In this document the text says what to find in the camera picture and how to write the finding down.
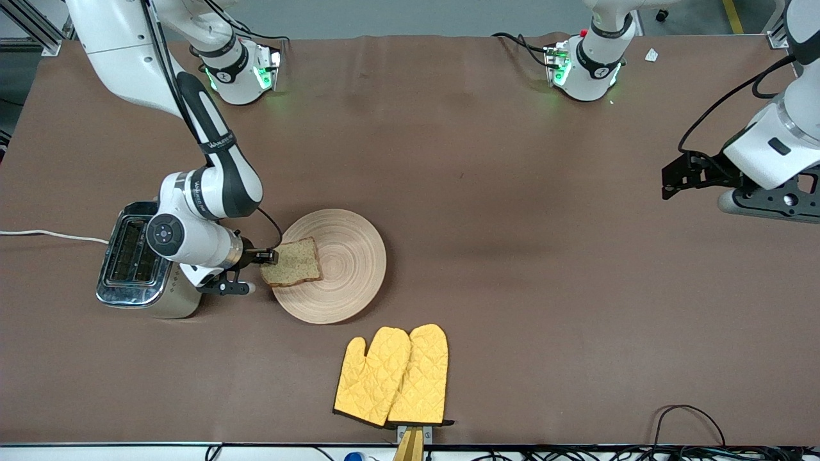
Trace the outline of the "yellow quilted oven mitt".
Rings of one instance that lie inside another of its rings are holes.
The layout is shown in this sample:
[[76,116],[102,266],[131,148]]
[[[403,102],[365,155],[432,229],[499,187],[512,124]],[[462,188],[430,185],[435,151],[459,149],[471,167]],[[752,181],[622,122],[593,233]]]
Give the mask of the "yellow quilted oven mitt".
[[334,414],[374,427],[386,426],[411,348],[408,333],[395,327],[381,327],[370,342],[352,338],[341,364]]
[[448,339],[436,324],[409,335],[411,353],[387,422],[407,426],[450,426],[445,418],[449,365]]

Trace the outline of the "chrome two-slot toaster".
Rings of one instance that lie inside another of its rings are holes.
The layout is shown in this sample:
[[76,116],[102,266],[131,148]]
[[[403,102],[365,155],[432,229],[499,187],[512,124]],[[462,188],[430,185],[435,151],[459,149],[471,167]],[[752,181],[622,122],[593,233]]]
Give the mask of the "chrome two-slot toaster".
[[97,299],[114,309],[159,319],[184,319],[197,311],[201,294],[177,263],[147,244],[147,222],[155,201],[137,201],[120,212],[96,287]]

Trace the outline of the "wooden stick with bracket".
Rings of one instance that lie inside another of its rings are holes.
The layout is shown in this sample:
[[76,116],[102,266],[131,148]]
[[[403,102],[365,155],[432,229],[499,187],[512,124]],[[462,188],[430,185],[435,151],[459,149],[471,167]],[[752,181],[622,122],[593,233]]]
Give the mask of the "wooden stick with bracket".
[[433,426],[399,425],[397,449],[392,461],[432,461],[432,452],[427,449],[432,444]]

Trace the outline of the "aluminium frame profile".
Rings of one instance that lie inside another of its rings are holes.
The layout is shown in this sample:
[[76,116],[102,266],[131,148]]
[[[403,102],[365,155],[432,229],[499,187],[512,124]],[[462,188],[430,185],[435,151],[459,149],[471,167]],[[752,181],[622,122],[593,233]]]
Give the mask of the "aluminium frame profile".
[[39,8],[41,0],[0,0],[0,52],[56,56],[65,34]]
[[773,0],[775,8],[762,32],[766,35],[770,49],[788,49],[790,42],[785,15],[791,0]]

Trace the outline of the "round wooden plate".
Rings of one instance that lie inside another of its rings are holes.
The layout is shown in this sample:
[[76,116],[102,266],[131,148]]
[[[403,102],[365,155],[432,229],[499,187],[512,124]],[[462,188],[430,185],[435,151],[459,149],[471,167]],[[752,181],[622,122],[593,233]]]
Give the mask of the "round wooden plate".
[[386,276],[386,245],[363,216],[326,208],[299,218],[284,233],[285,244],[313,239],[322,278],[272,292],[301,321],[330,325],[354,318],[374,300]]

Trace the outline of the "brown bread slice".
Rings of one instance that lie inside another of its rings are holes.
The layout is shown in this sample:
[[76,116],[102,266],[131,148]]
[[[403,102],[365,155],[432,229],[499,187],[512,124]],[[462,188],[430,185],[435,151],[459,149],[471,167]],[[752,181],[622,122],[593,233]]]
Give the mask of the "brown bread slice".
[[275,264],[260,266],[261,277],[270,287],[292,287],[324,278],[313,237],[279,245],[276,253]]

